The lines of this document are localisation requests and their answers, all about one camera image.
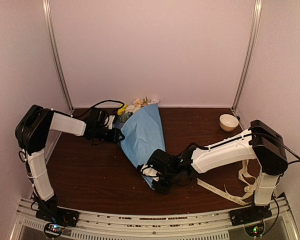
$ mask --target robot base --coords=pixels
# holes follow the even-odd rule
[[[245,225],[261,221],[272,216],[268,206],[255,206],[232,210],[229,212],[232,226]]]
[[[76,227],[78,218],[79,218],[79,212],[74,210],[68,210],[63,208],[57,208],[58,216],[61,218],[64,218],[64,221],[66,222],[67,227]],[[35,214],[35,217],[37,219],[42,219],[48,222],[54,222],[50,215],[45,214],[44,211],[37,211]]]

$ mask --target beige bowl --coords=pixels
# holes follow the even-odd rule
[[[239,121],[235,116],[230,114],[223,114],[219,118],[220,127],[226,132],[232,132],[239,125]]]

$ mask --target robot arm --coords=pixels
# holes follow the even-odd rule
[[[47,221],[62,219],[68,226],[75,226],[78,212],[57,207],[57,197],[51,187],[46,168],[45,146],[49,131],[83,136],[88,140],[99,139],[118,143],[124,139],[121,131],[113,127],[114,115],[93,108],[84,121],[53,109],[33,105],[15,130],[23,154],[27,175],[31,180],[39,204],[37,218]]]
[[[205,147],[186,149],[179,156],[158,149],[146,165],[139,166],[139,170],[153,177],[152,187],[156,191],[167,194],[173,184],[190,178],[194,173],[202,174],[234,162],[258,159],[261,172],[257,179],[254,204],[267,206],[278,178],[288,168],[282,144],[283,139],[277,132],[255,120],[249,129],[236,136]]]

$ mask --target white wall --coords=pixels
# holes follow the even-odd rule
[[[148,96],[230,107],[255,1],[59,0],[51,12],[75,107]]]
[[[0,240],[8,238],[20,198],[31,192],[15,128],[32,104],[67,111],[42,1],[0,0]]]
[[[238,110],[246,124],[260,119],[270,125],[300,155],[300,0],[263,1]],[[300,163],[288,168],[280,189],[287,195],[300,231]]]

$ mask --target metal frame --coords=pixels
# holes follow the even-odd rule
[[[246,51],[246,56],[245,56],[245,60],[244,60],[241,77],[240,77],[239,86],[236,91],[236,95],[235,95],[234,102],[232,105],[232,110],[234,112],[237,111],[240,97],[242,95],[242,92],[243,92],[243,89],[244,89],[244,86],[245,86],[245,83],[247,80],[248,71],[249,71],[249,67],[251,64],[251,60],[252,60],[252,54],[253,54],[253,51],[254,51],[254,48],[256,45],[257,35],[258,35],[258,31],[259,31],[261,11],[262,11],[262,0],[255,0],[248,49]]]
[[[51,10],[50,10],[50,0],[42,0],[42,4],[43,4],[44,17],[45,17],[46,25],[47,25],[48,32],[49,32],[55,69],[56,69],[56,72],[57,72],[57,75],[59,78],[59,82],[61,85],[61,89],[62,89],[64,98],[66,100],[66,104],[69,108],[69,111],[71,112],[74,110],[74,107],[73,107],[71,99],[70,99],[69,91],[68,91],[67,84],[65,81],[64,72],[61,67],[61,61],[60,61],[60,57],[59,57],[59,53],[58,53],[57,41],[56,41],[54,25],[53,25],[52,16],[51,16]]]
[[[46,222],[35,217],[31,204],[32,200],[21,199],[10,240],[20,239],[23,226],[43,230]],[[287,199],[278,198],[278,204],[289,239],[300,239]],[[270,209],[272,217],[267,221],[277,215],[274,201],[270,203]],[[244,227],[232,226],[230,210],[176,215],[120,215],[78,210],[77,227],[66,227],[62,236],[75,240],[229,240],[230,230]]]
[[[50,36],[50,43],[51,43],[51,48],[52,48],[52,52],[53,52],[55,68],[56,68],[56,71],[58,74],[61,89],[62,89],[63,95],[65,97],[66,103],[68,105],[68,108],[71,112],[73,112],[74,106],[71,102],[71,98],[70,98],[67,84],[65,81],[65,76],[64,76],[62,66],[61,66],[60,56],[58,53],[56,36],[55,36],[52,14],[51,14],[51,9],[50,9],[50,0],[42,0],[42,3],[43,3],[44,17],[45,17],[46,25],[47,25],[49,36]],[[255,48],[256,39],[257,39],[258,31],[259,31],[261,11],[262,11],[262,0],[255,0],[254,13],[253,13],[253,17],[252,17],[252,24],[251,24],[248,48],[247,48],[247,52],[246,52],[246,56],[245,56],[245,60],[244,60],[244,64],[243,64],[243,69],[242,69],[238,89],[237,89],[237,92],[236,92],[236,95],[234,98],[233,105],[231,107],[231,109],[234,113],[237,112],[240,97],[242,95],[243,88],[244,88],[244,85],[245,85],[245,82],[247,79],[247,75],[248,75],[248,70],[249,70],[249,67],[251,64],[252,54],[253,54],[253,50]]]

